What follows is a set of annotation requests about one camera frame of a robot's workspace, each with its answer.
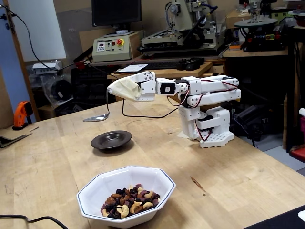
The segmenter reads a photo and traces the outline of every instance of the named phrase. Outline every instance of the floor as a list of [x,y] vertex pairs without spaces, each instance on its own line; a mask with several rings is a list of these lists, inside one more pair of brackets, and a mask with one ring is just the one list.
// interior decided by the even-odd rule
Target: floor
[[[252,141],[246,137],[241,139],[252,144]],[[283,134],[262,136],[261,141],[256,142],[255,145],[269,156],[305,176],[305,163],[290,157],[283,149]]]

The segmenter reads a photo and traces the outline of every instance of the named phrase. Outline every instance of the blue wall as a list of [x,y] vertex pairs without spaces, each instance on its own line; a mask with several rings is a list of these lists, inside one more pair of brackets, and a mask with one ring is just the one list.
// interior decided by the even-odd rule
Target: blue wall
[[[0,8],[0,15],[5,10]],[[0,68],[5,86],[10,97],[10,103],[15,112],[18,104],[22,101],[30,101],[30,97],[24,82],[23,74],[19,64],[16,48],[10,30],[5,28],[7,21],[0,20]]]

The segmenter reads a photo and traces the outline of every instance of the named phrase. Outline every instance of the white bowl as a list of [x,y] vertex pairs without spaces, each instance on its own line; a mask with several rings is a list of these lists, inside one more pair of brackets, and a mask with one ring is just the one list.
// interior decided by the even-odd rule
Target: white bowl
[[[119,188],[136,184],[142,184],[143,189],[158,193],[160,203],[153,209],[124,219],[102,216],[101,207],[111,194]],[[151,220],[157,211],[163,208],[175,187],[176,184],[162,169],[129,166],[97,175],[79,191],[77,200],[84,217],[101,220],[106,226],[130,228]]]

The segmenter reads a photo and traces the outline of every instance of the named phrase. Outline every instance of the orange power drill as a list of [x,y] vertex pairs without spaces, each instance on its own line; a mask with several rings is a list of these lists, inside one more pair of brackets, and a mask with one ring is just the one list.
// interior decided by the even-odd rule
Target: orange power drill
[[30,102],[21,102],[18,104],[18,107],[14,116],[14,126],[13,130],[22,130],[32,123],[31,115],[33,114],[33,109]]

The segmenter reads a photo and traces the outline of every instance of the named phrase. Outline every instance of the keyboard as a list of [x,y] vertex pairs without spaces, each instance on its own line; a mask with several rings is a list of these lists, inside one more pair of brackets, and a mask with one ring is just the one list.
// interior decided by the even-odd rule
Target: keyboard
[[134,64],[148,64],[144,70],[157,70],[157,69],[176,69],[179,61],[175,62],[136,62]]

